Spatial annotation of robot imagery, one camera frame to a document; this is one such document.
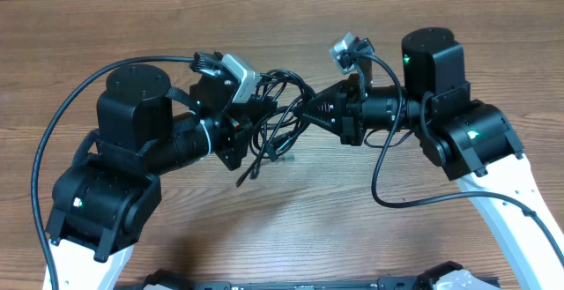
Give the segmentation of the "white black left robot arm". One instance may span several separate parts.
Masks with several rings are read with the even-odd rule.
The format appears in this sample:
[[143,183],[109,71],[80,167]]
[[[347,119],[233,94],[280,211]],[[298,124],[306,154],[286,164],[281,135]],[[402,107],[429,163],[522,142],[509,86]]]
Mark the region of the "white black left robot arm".
[[114,287],[162,199],[163,174],[211,154],[229,169],[241,165],[277,103],[231,66],[200,75],[183,91],[151,61],[100,71],[98,125],[52,190],[45,287]]

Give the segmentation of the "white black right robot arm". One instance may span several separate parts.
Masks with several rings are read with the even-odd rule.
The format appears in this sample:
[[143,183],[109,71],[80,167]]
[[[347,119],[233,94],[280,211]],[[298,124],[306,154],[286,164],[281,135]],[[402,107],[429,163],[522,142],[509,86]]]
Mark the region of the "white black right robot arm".
[[446,28],[401,42],[404,74],[372,85],[369,40],[348,34],[330,49],[345,79],[298,107],[298,117],[362,145],[368,131],[412,132],[424,155],[458,186],[489,226],[524,289],[563,286],[563,233],[542,198],[523,144],[495,106],[471,97],[464,50]]

